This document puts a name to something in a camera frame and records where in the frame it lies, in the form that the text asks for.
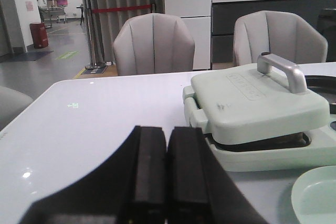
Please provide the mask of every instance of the red trash bin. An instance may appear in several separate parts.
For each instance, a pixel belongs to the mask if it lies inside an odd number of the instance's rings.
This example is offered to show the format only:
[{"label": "red trash bin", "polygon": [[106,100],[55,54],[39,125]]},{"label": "red trash bin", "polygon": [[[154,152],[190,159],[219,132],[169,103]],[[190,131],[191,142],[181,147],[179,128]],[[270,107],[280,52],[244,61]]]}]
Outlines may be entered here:
[{"label": "red trash bin", "polygon": [[33,38],[34,48],[45,48],[48,46],[48,37],[44,23],[31,23],[30,32]]}]

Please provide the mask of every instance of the light green plate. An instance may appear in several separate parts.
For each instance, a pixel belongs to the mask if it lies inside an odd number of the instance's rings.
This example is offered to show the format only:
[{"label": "light green plate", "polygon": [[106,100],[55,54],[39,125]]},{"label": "light green plate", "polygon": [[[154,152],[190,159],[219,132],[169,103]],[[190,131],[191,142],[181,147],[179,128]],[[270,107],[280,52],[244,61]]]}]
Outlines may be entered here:
[{"label": "light green plate", "polygon": [[302,174],[293,185],[291,200],[301,224],[335,224],[336,166]]}]

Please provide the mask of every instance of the trash can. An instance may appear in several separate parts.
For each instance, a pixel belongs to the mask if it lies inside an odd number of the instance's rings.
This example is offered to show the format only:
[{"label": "trash can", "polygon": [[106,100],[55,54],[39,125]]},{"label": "trash can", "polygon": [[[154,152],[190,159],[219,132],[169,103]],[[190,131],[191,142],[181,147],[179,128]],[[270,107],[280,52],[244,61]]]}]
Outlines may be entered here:
[{"label": "trash can", "polygon": [[34,48],[45,48],[48,46],[48,38],[44,23],[31,23],[30,32],[33,38]]},{"label": "trash can", "polygon": [[322,9],[317,21],[317,31],[328,41],[327,62],[336,61],[336,9]]}]

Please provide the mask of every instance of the red barrier rope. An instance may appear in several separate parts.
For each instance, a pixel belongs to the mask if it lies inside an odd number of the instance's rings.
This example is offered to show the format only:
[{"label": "red barrier rope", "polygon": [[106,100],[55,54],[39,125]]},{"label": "red barrier rope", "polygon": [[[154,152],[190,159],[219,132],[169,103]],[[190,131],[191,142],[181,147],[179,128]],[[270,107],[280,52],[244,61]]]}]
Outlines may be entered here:
[{"label": "red barrier rope", "polygon": [[112,12],[122,12],[124,10],[141,10],[141,9],[151,9],[152,5],[140,5],[140,6],[130,6],[130,7],[116,7],[108,9],[92,9],[92,13],[112,13]]}]

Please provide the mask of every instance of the person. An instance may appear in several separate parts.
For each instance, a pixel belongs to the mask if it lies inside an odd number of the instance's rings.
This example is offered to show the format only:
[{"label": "person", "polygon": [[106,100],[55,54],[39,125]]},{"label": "person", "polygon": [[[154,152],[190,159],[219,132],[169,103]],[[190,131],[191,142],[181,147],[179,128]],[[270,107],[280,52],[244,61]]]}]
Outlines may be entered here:
[{"label": "person", "polygon": [[41,22],[44,22],[44,16],[43,16],[43,11],[41,9],[41,2],[40,2],[41,0],[36,0],[36,1],[37,1],[38,12],[40,13]]}]

